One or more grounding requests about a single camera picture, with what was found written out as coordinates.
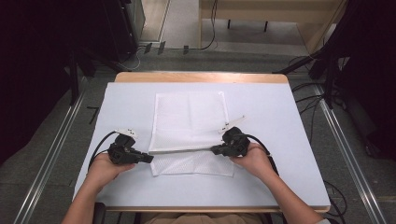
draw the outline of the cable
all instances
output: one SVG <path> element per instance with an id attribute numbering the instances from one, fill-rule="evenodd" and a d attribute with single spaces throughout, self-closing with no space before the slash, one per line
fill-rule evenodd
<path id="1" fill-rule="evenodd" d="M 260 141 L 260 139 L 258 139 L 257 137 L 255 137 L 255 136 L 253 136 L 253 135 L 245 134 L 245 133 L 238 133 L 238 134 L 236 134 L 236 135 L 237 135 L 237 136 L 245 136 L 245 137 L 247 137 L 247 138 L 251 138 L 251 139 L 255 140 L 257 143 L 259 143 L 259 145 L 262 146 L 263 151 L 264 151 L 265 154 L 267 155 L 268 161 L 271 163 L 271 166 L 272 166 L 273 170 L 275 171 L 275 173 L 276 173 L 277 175 L 279 175 L 279 172 L 277 171 L 276 164 L 275 164 L 274 158 L 273 158 L 272 155 L 271 155 L 271 152 L 270 152 L 270 151 L 268 150 L 268 148 L 262 143 L 262 141 Z"/>
<path id="2" fill-rule="evenodd" d="M 312 118 L 311 118 L 311 134 L 309 135 L 309 145 L 312 145 L 312 138 L 314 136 L 314 117 L 315 117 L 315 111 L 317 110 L 317 106 L 319 104 L 320 100 L 318 100 L 317 103 L 315 103 L 314 111 L 312 112 Z"/>
<path id="3" fill-rule="evenodd" d="M 330 204 L 334 207 L 335 211 L 339 214 L 338 217 L 341 218 L 341 222 L 342 222 L 343 224 L 346 224 L 346 221 L 344 220 L 344 216 L 341 215 L 340 209 L 338 208 L 337 204 L 335 204 L 335 202 L 334 202 L 334 201 L 332 200 L 332 198 L 330 198 L 330 197 L 329 197 L 329 200 L 330 200 Z"/>
<path id="4" fill-rule="evenodd" d="M 103 150 L 103 151 L 101 151 L 101 152 L 99 152 L 99 153 L 97 153 L 94 157 L 93 157 L 93 160 L 95 160 L 96 159 L 96 157 L 97 156 L 99 156 L 99 154 L 102 154 L 102 153 L 104 153 L 104 152 L 106 152 L 106 151 L 108 151 L 108 149 L 106 149 L 106 150 Z"/>
<path id="5" fill-rule="evenodd" d="M 318 102 L 320 102 L 320 100 L 323 99 L 323 95 L 321 95 L 318 99 L 313 100 L 311 103 L 309 103 L 305 109 L 303 109 L 302 111 L 300 111 L 300 115 L 302 115 L 305 111 L 307 111 L 310 108 L 313 108 L 316 105 L 312 105 L 313 103 L 317 104 Z"/>
<path id="6" fill-rule="evenodd" d="M 136 52 L 136 54 L 135 54 L 135 55 L 136 55 L 136 58 L 137 58 L 137 61 L 138 61 L 137 66 L 135 66 L 135 67 L 133 67 L 133 68 L 129 68 L 129 67 L 123 65 L 122 63 L 119 63 L 119 65 L 122 66 L 122 67 L 124 67 L 125 69 L 127 69 L 128 72 L 132 72 L 132 70 L 135 70 L 136 68 L 138 68 L 138 67 L 140 66 L 140 58 L 139 58 L 139 56 L 138 56 L 137 54 L 139 53 L 140 50 L 142 50 L 142 49 L 139 49 L 139 50 Z"/>
<path id="7" fill-rule="evenodd" d="M 298 104 L 298 103 L 300 103 L 301 101 L 309 100 L 309 99 L 311 99 L 311 98 L 318 98 L 318 97 L 321 97 L 321 96 L 322 96 L 322 95 L 307 96 L 307 97 L 305 97 L 305 98 L 303 98 L 303 99 L 296 100 L 295 103 Z"/>
<path id="8" fill-rule="evenodd" d="M 120 224 L 122 217 L 122 212 L 119 212 L 119 217 L 117 218 L 117 224 Z"/>
<path id="9" fill-rule="evenodd" d="M 213 30 L 213 36 L 212 36 L 212 40 L 210 41 L 210 43 L 204 47 L 204 48 L 200 48 L 200 49 L 189 49 L 189 50 L 204 50 L 204 49 L 208 49 L 213 42 L 215 41 L 216 38 L 216 29 L 215 29 L 215 22 L 216 22 L 216 14 L 218 11 L 218 1 L 219 0 L 215 0 L 212 6 L 212 12 L 211 12 L 211 16 L 210 16 L 210 21 L 212 23 L 212 30 Z M 163 48 L 163 49 L 171 49 L 171 50 L 185 50 L 185 49 L 173 49 L 173 48 Z"/>
<path id="10" fill-rule="evenodd" d="M 344 211 L 340 212 L 338 215 L 332 214 L 330 212 L 327 212 L 327 214 L 329 214 L 330 216 L 333 216 L 333 217 L 343 216 L 347 212 L 347 199 L 346 199 L 346 197 L 344 196 L 343 192 L 341 192 L 341 190 L 338 189 L 335 185 L 331 184 L 330 182 L 328 182 L 326 180 L 323 180 L 323 182 L 325 184 L 328 184 L 328 185 L 332 186 L 332 188 L 335 189 L 341 195 L 341 197 L 343 198 L 344 204 L 346 205 L 346 208 L 344 209 Z"/>
<path id="11" fill-rule="evenodd" d="M 299 90 L 299 89 L 302 89 L 302 88 L 304 88 L 304 87 L 307 87 L 307 86 L 312 86 L 312 85 L 323 85 L 323 84 L 324 84 L 324 83 L 306 82 L 306 83 L 303 83 L 303 84 L 300 84 L 300 85 L 295 86 L 293 89 L 291 89 L 291 92 L 295 92 L 295 91 L 297 91 L 297 90 Z"/>
<path id="12" fill-rule="evenodd" d="M 303 57 L 306 57 L 306 56 L 297 56 L 297 57 L 295 57 L 295 58 L 292 58 L 292 59 L 289 61 L 289 66 L 290 66 L 291 62 L 293 62 L 294 60 L 299 59 L 299 58 L 303 58 Z M 304 67 L 305 67 L 306 71 L 309 72 L 309 68 L 306 66 L 306 64 L 304 64 Z"/>
<path id="13" fill-rule="evenodd" d="M 138 50 L 140 50 L 139 48 L 145 48 L 147 45 L 139 45 L 139 46 L 137 46 L 137 49 Z M 124 59 L 124 61 L 122 61 L 122 62 L 120 62 L 120 63 L 125 63 L 126 61 L 128 61 L 130 58 L 131 58 L 131 56 L 132 56 L 133 54 L 132 53 L 128 53 L 128 57 L 126 58 L 126 59 Z"/>
<path id="14" fill-rule="evenodd" d="M 90 159 L 90 163 L 89 163 L 89 165 L 88 165 L 88 169 L 90 169 L 90 167 L 91 167 L 91 165 L 92 165 L 92 163 L 93 163 L 93 160 L 96 158 L 96 156 L 97 155 L 99 155 L 100 153 L 98 153 L 97 155 L 96 155 L 96 152 L 98 151 L 98 149 L 99 149 L 99 147 L 106 141 L 106 139 L 111 135 L 111 134 L 113 134 L 113 133 L 115 133 L 115 131 L 113 131 L 113 132 L 111 132 L 111 133 L 108 133 L 103 139 L 102 139 L 102 141 L 100 141 L 100 143 L 98 144 L 98 146 L 96 147 L 96 149 L 95 149 L 95 151 L 92 153 L 92 156 L 91 156 L 91 159 Z"/>

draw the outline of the hand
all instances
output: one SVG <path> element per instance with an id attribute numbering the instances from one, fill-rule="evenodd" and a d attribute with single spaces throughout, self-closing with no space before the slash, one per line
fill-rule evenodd
<path id="1" fill-rule="evenodd" d="M 252 175 L 255 175 L 262 181 L 267 177 L 276 175 L 269 162 L 264 149 L 257 143 L 250 143 L 247 147 L 247 155 L 244 157 L 231 157 L 231 161 L 243 166 Z"/>
<path id="2" fill-rule="evenodd" d="M 131 170 L 134 166 L 135 164 L 115 165 L 106 153 L 101 153 L 93 161 L 84 184 L 99 192 L 120 173 Z"/>

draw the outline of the metal frame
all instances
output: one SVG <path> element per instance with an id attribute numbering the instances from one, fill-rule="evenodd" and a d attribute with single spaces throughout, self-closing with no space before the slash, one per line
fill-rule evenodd
<path id="1" fill-rule="evenodd" d="M 37 176 L 35 177 L 35 181 L 30 186 L 30 188 L 26 193 L 25 200 L 23 201 L 21 209 L 17 214 L 17 217 L 15 218 L 14 221 L 15 224 L 29 223 L 29 219 L 31 218 L 34 212 L 35 206 L 37 205 L 41 193 L 43 192 L 44 187 L 46 186 L 46 183 L 50 177 L 52 168 L 55 165 L 59 153 L 62 150 L 62 147 L 64 145 L 64 140 L 66 139 L 69 130 L 73 125 L 73 121 L 81 106 L 81 102 L 83 100 L 85 90 L 87 89 L 88 86 L 88 81 L 86 77 L 83 77 L 81 79 L 80 85 L 82 87 L 81 93 L 77 98 L 75 105 L 69 107 L 67 114 L 64 117 L 64 121 L 62 122 L 61 127 L 59 128 L 55 136 L 55 139 L 53 140 L 52 145 L 49 148 L 49 152 L 46 158 L 44 159 L 43 164 L 41 165 L 41 168 L 37 173 Z"/>
<path id="2" fill-rule="evenodd" d="M 314 87 L 316 94 L 323 94 L 324 91 L 321 86 L 316 85 Z M 352 176 L 353 181 L 355 182 L 356 188 L 361 196 L 361 200 L 366 207 L 366 210 L 370 216 L 370 219 L 373 223 L 387 223 L 385 217 L 382 213 L 381 208 L 377 202 L 377 199 L 364 176 L 361 167 L 359 166 L 358 161 L 356 160 L 352 148 L 350 147 L 347 138 L 345 137 L 343 130 L 341 129 L 340 124 L 338 123 L 337 117 L 334 115 L 333 111 L 327 106 L 327 104 L 322 100 L 320 101 L 320 106 L 323 110 L 323 113 L 329 122 L 330 128 L 332 129 L 332 133 L 335 137 L 335 140 L 340 148 L 340 151 L 344 157 L 346 162 L 346 166 Z"/>

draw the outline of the black curtain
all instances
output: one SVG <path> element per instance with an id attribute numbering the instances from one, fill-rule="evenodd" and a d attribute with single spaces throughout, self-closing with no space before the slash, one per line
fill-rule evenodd
<path id="1" fill-rule="evenodd" d="M 0 3 L 0 164 L 30 141 L 69 88 L 59 7 L 38 0 Z"/>
<path id="2" fill-rule="evenodd" d="M 351 108 L 369 147 L 396 160 L 396 3 L 361 1 L 342 42 L 350 56 L 336 85 L 361 106 Z M 367 133 L 368 123 L 375 128 Z"/>

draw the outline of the person's left hand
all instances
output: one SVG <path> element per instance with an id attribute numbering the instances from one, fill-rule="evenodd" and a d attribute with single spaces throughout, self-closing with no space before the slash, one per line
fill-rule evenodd
<path id="1" fill-rule="evenodd" d="M 131 170 L 135 164 L 116 165 L 111 162 L 108 154 L 96 156 L 87 173 L 84 184 L 99 192 L 106 184 L 115 179 L 120 173 Z"/>

